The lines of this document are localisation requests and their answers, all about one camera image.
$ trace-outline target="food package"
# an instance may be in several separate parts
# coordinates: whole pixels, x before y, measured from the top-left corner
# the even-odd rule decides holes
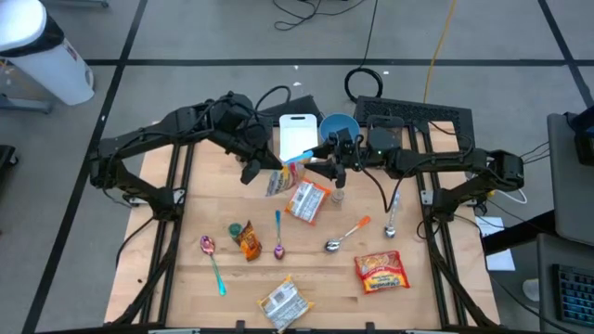
[[[239,246],[248,261],[255,260],[260,256],[262,244],[258,241],[256,232],[253,230],[252,222],[248,221],[243,231],[238,235]]]
[[[305,168],[300,161],[285,164],[280,171],[273,171],[268,181],[266,196],[274,196],[295,186],[305,174]]]
[[[287,204],[285,212],[316,225],[314,218],[329,194],[329,189],[304,178]]]
[[[299,292],[291,276],[287,276],[266,298],[258,301],[258,305],[278,333],[282,333],[293,321],[314,307],[314,304],[308,302]]]
[[[410,288],[396,250],[355,257],[356,274],[366,294],[395,287]]]

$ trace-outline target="white container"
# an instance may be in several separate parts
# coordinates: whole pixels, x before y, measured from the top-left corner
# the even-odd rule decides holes
[[[69,106],[95,94],[93,72],[38,0],[0,0],[0,57]]]

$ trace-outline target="snack bag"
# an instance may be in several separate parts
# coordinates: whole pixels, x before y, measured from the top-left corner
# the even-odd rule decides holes
[[[287,204],[285,212],[311,225],[316,225],[314,218],[329,194],[329,189],[304,178]]]
[[[299,161],[289,162],[280,171],[273,171],[268,181],[266,196],[274,196],[285,190],[291,189],[305,174],[305,168]]]
[[[282,333],[293,321],[314,307],[314,304],[308,302],[297,290],[291,276],[287,276],[266,298],[258,301],[258,305],[278,333]]]
[[[396,250],[356,256],[355,267],[366,294],[395,287],[410,288],[407,272]]]
[[[239,233],[237,239],[239,240],[241,251],[245,254],[246,260],[255,260],[260,256],[262,244],[258,241],[256,232],[253,230],[252,222],[248,221],[248,224],[245,225],[243,231]]]

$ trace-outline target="concrete floor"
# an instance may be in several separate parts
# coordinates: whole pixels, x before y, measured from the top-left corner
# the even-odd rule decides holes
[[[278,1],[298,12],[309,10],[293,0]],[[0,229],[4,232],[0,237],[2,333],[22,329],[97,117],[118,72],[109,65],[117,64],[138,6],[145,2],[111,0],[109,9],[45,2],[77,51],[104,65],[93,67],[97,93],[81,106],[58,103],[50,115],[0,112],[0,143],[16,146],[21,156],[0,199]],[[594,37],[588,25],[594,3],[548,0],[548,4],[574,58],[594,59]],[[330,0],[322,4],[328,12],[345,6]],[[190,66],[126,66],[121,80],[116,80],[119,86],[103,135],[134,130],[177,107],[219,97],[228,90],[257,99],[277,84],[301,83],[293,88],[293,96],[313,95],[326,114],[352,113],[355,106],[343,92],[342,80],[353,66],[295,68],[287,59],[333,58],[339,63],[342,58],[361,58],[372,8],[373,1],[367,0],[344,15],[315,17],[290,32],[278,32],[273,22],[291,18],[271,1],[148,0],[130,59],[274,58],[282,65],[253,66],[240,60],[230,66],[208,66],[214,65],[209,61],[195,61]],[[431,58],[447,8],[447,1],[380,0],[368,58]],[[536,0],[460,0],[440,58],[563,60],[563,55]],[[521,154],[547,140],[549,113],[585,109],[568,66],[502,65],[438,66],[433,72],[428,101],[472,109],[478,147]],[[389,72],[383,74],[384,97],[422,100],[425,66],[371,68]],[[586,84],[594,85],[594,68],[579,70]],[[46,96],[33,83],[27,86],[29,89],[10,87],[7,91],[19,96]],[[367,77],[355,76],[352,87],[360,95],[375,94],[375,84]],[[281,101],[281,96],[274,97],[268,100],[269,105]],[[137,172],[140,162],[134,158],[127,166]],[[493,201],[523,218],[551,209],[548,161],[526,168],[524,191],[528,205],[502,196]],[[38,331],[101,325],[114,276],[113,259],[128,214],[100,191],[85,186]],[[518,223],[497,208],[490,208],[490,214],[501,215],[505,225]],[[494,276],[527,302],[520,286],[526,278],[536,276],[536,247],[528,244],[512,252],[517,271]],[[503,324],[538,330],[537,319],[497,287],[496,299]]]

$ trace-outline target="wooden table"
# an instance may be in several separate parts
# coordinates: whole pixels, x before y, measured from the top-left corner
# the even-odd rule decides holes
[[[438,123],[454,131],[450,122]],[[417,134],[420,146],[422,137]],[[403,145],[409,148],[407,131]],[[435,151],[458,150],[456,138],[432,129]],[[245,320],[248,328],[271,328],[256,301],[275,289],[287,275],[292,275],[298,288],[316,306],[292,328],[363,328],[374,322],[378,329],[439,328],[429,254],[424,240],[416,236],[421,220],[419,190],[415,178],[400,186],[396,238],[388,239],[383,227],[388,215],[383,212],[376,186],[362,173],[347,173],[345,199],[341,207],[328,200],[311,226],[283,213],[282,241],[287,251],[278,261],[273,256],[276,246],[275,214],[283,209],[292,191],[265,197],[269,171],[262,171],[248,186],[239,181],[241,167],[233,156],[210,142],[196,146],[186,204],[182,234],[177,254],[174,284],[170,300],[168,327],[233,328],[237,320]],[[147,153],[141,177],[155,186],[165,184],[172,148]],[[182,151],[177,182],[181,179]],[[371,171],[391,196],[395,181],[382,171]],[[333,188],[331,181],[308,172],[307,177]],[[429,175],[426,184],[431,186]],[[443,187],[450,188],[464,181],[463,173],[440,173]],[[457,214],[474,220],[469,208]],[[137,229],[151,212],[148,207],[134,209],[126,235]],[[337,238],[364,215],[371,223],[346,239],[341,249],[324,252],[329,238]],[[259,259],[247,263],[239,247],[227,233],[230,224],[252,221],[263,245]],[[157,224],[134,238],[125,248],[117,270],[106,321],[120,315],[141,289],[147,278]],[[462,285],[476,303],[495,322],[499,322],[493,290],[484,266],[484,254],[476,226],[457,219],[449,224],[453,248]],[[200,251],[200,236],[208,235],[216,243],[214,255],[227,295],[218,294],[211,261]],[[410,289],[391,289],[364,295],[355,274],[353,258],[377,251],[400,251],[407,270]],[[456,321],[449,285],[444,280],[450,322]],[[151,319],[161,297],[161,286],[155,289]]]

